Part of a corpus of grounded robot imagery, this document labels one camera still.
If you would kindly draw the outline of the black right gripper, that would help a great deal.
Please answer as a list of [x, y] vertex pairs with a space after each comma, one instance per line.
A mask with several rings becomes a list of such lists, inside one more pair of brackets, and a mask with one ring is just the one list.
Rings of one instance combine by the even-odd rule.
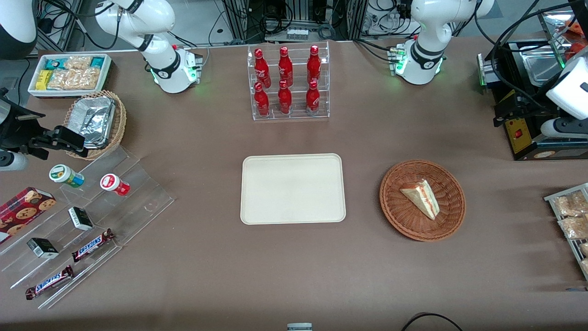
[[28, 155], [40, 160], [47, 160], [49, 152], [44, 148], [63, 149], [82, 158], [88, 156], [88, 149], [84, 146], [85, 138], [65, 126], [55, 126], [53, 130], [53, 145], [48, 131], [43, 128], [38, 119], [46, 117], [43, 113], [31, 111], [17, 103], [2, 98], [1, 101], [1, 149], [3, 151], [21, 151], [28, 149]]

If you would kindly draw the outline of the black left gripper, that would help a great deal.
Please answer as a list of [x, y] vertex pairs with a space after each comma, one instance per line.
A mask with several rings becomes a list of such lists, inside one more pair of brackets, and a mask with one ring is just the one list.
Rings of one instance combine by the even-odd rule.
[[494, 105], [493, 126], [500, 127], [505, 121], [529, 117], [554, 117], [554, 105], [528, 78], [516, 78], [514, 97], [504, 97]]

